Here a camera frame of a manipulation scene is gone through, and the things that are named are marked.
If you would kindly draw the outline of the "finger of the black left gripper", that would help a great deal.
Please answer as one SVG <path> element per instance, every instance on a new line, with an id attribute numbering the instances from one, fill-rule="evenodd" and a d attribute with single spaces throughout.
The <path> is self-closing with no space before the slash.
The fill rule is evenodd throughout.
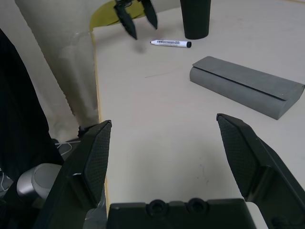
<path id="1" fill-rule="evenodd" d="M 140 3 L 143 6 L 144 13 L 148 22 L 155 28 L 158 28 L 158 19 L 154 7 L 150 0 L 141 0 Z"/>
<path id="2" fill-rule="evenodd" d="M 135 25 L 130 14 L 126 11 L 126 8 L 131 6 L 131 4 L 131 0 L 115 0 L 114 10 L 126 32 L 137 40 Z"/>

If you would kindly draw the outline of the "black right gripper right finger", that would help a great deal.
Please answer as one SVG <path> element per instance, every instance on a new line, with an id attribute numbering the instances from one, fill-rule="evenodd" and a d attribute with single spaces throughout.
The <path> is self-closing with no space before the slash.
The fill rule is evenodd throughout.
<path id="1" fill-rule="evenodd" d="M 270 229 L 305 227 L 305 191 L 279 155 L 243 120 L 217 114 L 228 164 L 246 202 Z"/>

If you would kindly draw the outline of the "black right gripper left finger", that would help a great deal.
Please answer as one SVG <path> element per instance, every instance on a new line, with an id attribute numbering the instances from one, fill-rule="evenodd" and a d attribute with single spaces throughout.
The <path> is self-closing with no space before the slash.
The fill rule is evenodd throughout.
<path id="1" fill-rule="evenodd" d="M 33 225 L 35 229 L 81 229 L 97 208 L 107 173 L 112 123 L 92 127 L 65 160 Z"/>

